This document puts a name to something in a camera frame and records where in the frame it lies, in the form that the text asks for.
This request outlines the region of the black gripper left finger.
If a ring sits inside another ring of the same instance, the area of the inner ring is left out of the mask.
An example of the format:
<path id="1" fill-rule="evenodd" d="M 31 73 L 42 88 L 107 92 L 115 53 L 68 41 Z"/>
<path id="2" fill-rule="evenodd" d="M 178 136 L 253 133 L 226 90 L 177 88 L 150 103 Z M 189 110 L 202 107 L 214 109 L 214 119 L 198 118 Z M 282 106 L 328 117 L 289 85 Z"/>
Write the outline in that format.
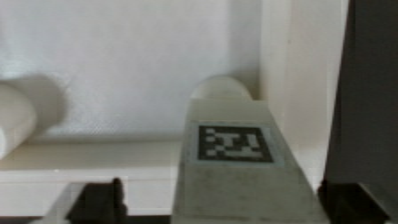
<path id="1" fill-rule="evenodd" d="M 129 208 L 120 178 L 72 183 L 35 224 L 127 224 Z"/>

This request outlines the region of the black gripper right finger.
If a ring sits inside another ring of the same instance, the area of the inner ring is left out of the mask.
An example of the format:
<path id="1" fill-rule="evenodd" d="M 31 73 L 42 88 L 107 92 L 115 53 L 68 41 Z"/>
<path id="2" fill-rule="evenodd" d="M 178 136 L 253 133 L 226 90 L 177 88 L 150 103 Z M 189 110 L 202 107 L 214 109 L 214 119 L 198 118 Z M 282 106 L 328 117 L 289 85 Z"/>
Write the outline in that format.
<path id="1" fill-rule="evenodd" d="M 398 224 L 398 198 L 379 186 L 324 180 L 319 198 L 331 224 Z"/>

